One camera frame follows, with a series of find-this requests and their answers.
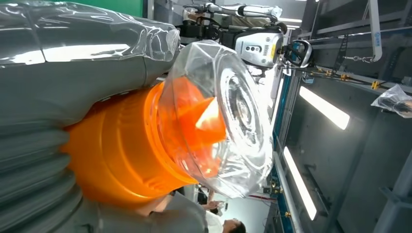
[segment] dark hair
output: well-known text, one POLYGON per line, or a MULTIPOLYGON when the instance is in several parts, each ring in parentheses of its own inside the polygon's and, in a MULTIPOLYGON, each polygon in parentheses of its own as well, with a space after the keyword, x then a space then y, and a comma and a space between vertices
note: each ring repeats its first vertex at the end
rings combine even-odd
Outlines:
POLYGON ((212 210, 209 210, 209 211, 212 212, 212 213, 214 213, 214 214, 216 214, 216 215, 218 215, 218 213, 219 213, 218 208, 212 209, 212 210))
POLYGON ((229 233, 246 233, 246 227, 244 226, 243 222, 240 222, 239 226, 229 231, 229 233))

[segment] plastic bag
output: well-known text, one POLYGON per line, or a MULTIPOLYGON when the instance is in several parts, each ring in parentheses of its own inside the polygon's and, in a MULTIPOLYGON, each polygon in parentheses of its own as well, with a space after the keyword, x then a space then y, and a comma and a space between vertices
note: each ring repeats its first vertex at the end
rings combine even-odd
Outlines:
POLYGON ((412 97, 408 96, 399 85, 385 91, 371 106, 396 112, 403 118, 412 118, 412 97))
POLYGON ((0 65, 144 56, 171 61, 180 42, 171 24, 73 2, 0 4, 0 65))
POLYGON ((230 197, 256 191, 273 165, 269 117, 235 51, 214 41, 187 45, 159 100, 159 130, 175 162, 230 197))

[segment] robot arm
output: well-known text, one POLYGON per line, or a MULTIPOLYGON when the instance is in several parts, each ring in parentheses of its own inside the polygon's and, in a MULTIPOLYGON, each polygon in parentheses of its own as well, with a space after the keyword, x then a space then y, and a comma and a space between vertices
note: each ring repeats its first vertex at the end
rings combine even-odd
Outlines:
POLYGON ((188 5, 187 7, 195 8, 202 13, 208 12, 237 17, 269 18, 273 22, 276 22, 277 18, 282 14, 282 9, 278 6, 258 6, 241 3, 219 6, 208 2, 201 6, 188 5))

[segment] gray protective sleeve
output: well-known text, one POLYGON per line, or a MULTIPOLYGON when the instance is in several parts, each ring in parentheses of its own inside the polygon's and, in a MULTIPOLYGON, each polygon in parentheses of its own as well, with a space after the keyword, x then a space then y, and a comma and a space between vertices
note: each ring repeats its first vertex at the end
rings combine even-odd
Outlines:
POLYGON ((166 210, 149 217, 113 207, 100 207, 102 233, 207 233, 206 212, 198 204, 176 193, 166 210))

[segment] fluorescent light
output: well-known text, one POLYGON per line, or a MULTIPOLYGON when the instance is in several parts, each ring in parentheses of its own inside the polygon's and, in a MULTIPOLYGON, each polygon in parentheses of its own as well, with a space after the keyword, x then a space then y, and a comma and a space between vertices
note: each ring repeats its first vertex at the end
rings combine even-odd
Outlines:
POLYGON ((277 18, 279 21, 301 23, 302 20, 294 18, 277 18))
POLYGON ((280 101, 280 95, 282 94, 282 88, 283 88, 283 79, 280 80, 279 88, 277 89, 277 96, 276 96, 276 100, 275 100, 275 108, 273 109, 271 129, 273 129, 273 127, 275 126, 275 121, 276 121, 276 116, 277 116, 277 109, 279 108, 279 101, 280 101))
POLYGON ((285 155, 286 163, 288 164, 289 170, 291 171, 293 179, 295 180, 299 194, 302 197, 306 211, 308 212, 310 219, 313 221, 315 219, 317 212, 315 204, 313 203, 313 200, 310 197, 309 191, 306 188, 302 176, 300 175, 296 167, 296 164, 293 161, 292 155, 287 147, 285 147, 285 149, 283 150, 283 154, 285 155))
POLYGON ((335 125, 337 125, 339 128, 341 128, 342 130, 346 129, 350 119, 348 114, 333 106, 332 104, 303 86, 300 87, 299 95, 307 102, 309 102, 313 107, 319 110, 319 112, 329 118, 329 120, 335 123, 335 125))

